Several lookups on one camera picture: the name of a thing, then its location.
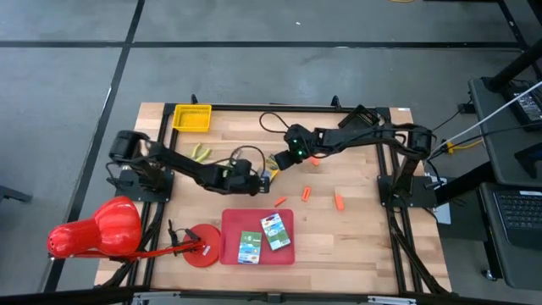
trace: red lamp base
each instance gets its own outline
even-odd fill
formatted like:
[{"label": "red lamp base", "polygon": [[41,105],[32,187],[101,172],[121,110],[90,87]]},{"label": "red lamp base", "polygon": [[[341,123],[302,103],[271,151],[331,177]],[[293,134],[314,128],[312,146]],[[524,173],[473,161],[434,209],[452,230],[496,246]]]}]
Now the red lamp base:
[{"label": "red lamp base", "polygon": [[[220,253],[220,231],[213,225],[196,225],[191,228],[197,236],[202,238],[205,245],[194,252],[183,252],[186,262],[194,267],[208,267],[218,260]],[[189,241],[190,237],[185,236],[183,241]]]}]

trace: yellow bin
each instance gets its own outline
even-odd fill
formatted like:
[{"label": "yellow bin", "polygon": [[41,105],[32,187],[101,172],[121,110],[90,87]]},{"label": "yellow bin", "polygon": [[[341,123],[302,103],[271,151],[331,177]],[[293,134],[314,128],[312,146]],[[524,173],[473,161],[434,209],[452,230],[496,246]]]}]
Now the yellow bin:
[{"label": "yellow bin", "polygon": [[178,131],[207,132],[211,125],[211,105],[175,106],[173,128]]}]

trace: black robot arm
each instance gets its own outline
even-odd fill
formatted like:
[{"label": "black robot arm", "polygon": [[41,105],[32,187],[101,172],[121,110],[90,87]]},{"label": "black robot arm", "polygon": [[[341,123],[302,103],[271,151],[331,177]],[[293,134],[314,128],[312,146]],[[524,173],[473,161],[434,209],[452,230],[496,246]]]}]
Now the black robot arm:
[{"label": "black robot arm", "polygon": [[[408,134],[406,143],[397,140],[400,132]],[[431,130],[415,124],[384,123],[357,130],[315,128],[313,131],[294,124],[288,128],[284,137],[288,150],[277,153],[275,159],[280,170],[284,170],[306,158],[325,158],[348,147],[381,143],[406,158],[419,161],[431,153],[432,135]]]},{"label": "black robot arm", "polygon": [[[144,155],[141,144],[148,153]],[[163,169],[169,168],[187,175],[208,191],[220,194],[249,194],[268,192],[268,178],[251,175],[252,163],[237,159],[230,166],[200,164],[166,148],[163,144],[150,141],[149,137],[131,130],[119,131],[109,152],[112,161],[128,165],[139,176],[140,184],[149,190],[158,190],[163,185]]]}]

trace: wooden tabletop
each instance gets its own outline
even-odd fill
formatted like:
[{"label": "wooden tabletop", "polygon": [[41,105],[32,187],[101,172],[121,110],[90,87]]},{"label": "wooden tabletop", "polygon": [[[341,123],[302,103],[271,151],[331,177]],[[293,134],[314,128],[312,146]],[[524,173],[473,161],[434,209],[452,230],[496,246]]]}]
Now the wooden tabletop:
[{"label": "wooden tabletop", "polygon": [[[162,112],[162,103],[143,103],[135,130],[156,139]],[[391,108],[390,112],[395,124],[412,122],[408,108]],[[204,148],[213,150],[205,160],[207,163],[227,158],[241,145],[257,146],[266,155],[287,149],[282,134],[262,130],[258,123],[260,114],[213,111],[211,130],[179,133],[176,151],[190,155],[200,142]],[[278,114],[286,123],[297,123],[309,130],[337,128],[337,123],[345,117],[345,114]],[[271,130],[285,128],[273,116],[265,117],[263,123]],[[165,143],[169,143],[170,131],[171,118]],[[256,151],[245,149],[242,157],[251,160],[254,168],[261,164],[261,156]],[[269,194],[255,197],[222,196],[205,191],[191,178],[177,174],[171,201],[165,208],[158,248],[170,245],[167,219],[172,219],[176,228],[212,224],[220,229],[222,211],[226,208],[274,208],[279,197],[287,197],[280,208],[294,212],[296,262],[291,266],[216,263],[200,269],[190,266],[182,256],[167,255],[156,259],[151,286],[219,291],[397,293],[390,232],[376,183],[378,174],[375,146],[348,148],[322,159],[318,167],[310,162],[292,166],[277,175]],[[417,175],[422,174],[420,166]],[[312,188],[308,202],[301,201],[305,186]],[[336,192],[344,198],[344,211],[335,207]],[[433,217],[421,208],[410,208],[409,213],[418,256],[437,281],[450,290]],[[412,290],[408,260],[404,253],[402,257],[407,287]],[[142,262],[136,283],[142,282],[145,266],[144,260]],[[119,263],[102,260],[96,284],[109,279],[118,267]]]}]

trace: gray floor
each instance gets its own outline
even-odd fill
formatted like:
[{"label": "gray floor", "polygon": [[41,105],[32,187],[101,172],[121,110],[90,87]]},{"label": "gray floor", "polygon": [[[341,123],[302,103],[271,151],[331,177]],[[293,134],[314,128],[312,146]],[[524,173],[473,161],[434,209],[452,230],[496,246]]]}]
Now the gray floor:
[{"label": "gray floor", "polygon": [[[540,25],[524,1],[508,1],[529,42]],[[136,1],[4,0],[0,40],[123,41]],[[513,41],[493,3],[392,3],[386,0],[147,0],[136,41]],[[65,215],[120,50],[0,48],[0,184],[34,195],[0,208],[0,294],[35,292],[46,265],[45,238]],[[409,107],[435,127],[468,100],[467,81],[493,75],[518,53],[475,50],[317,48],[132,49],[86,195],[81,218],[113,195],[103,165],[115,133],[131,129],[141,102]],[[473,124],[461,116],[439,130]],[[437,159],[457,176],[487,160],[481,146]],[[474,241],[443,239],[455,292],[540,303],[479,275],[487,263]],[[90,287],[97,262],[68,261],[59,289]],[[190,303],[208,303],[190,301]]]}]

